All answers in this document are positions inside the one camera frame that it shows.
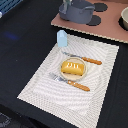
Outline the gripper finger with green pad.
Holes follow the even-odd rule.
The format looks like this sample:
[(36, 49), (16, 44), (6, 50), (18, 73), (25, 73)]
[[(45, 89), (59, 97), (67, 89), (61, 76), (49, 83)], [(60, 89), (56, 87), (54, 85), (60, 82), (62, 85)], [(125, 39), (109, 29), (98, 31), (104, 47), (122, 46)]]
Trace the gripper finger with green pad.
[(71, 4), (70, 0), (63, 0), (63, 4), (64, 4), (64, 11), (66, 12), (67, 7)]

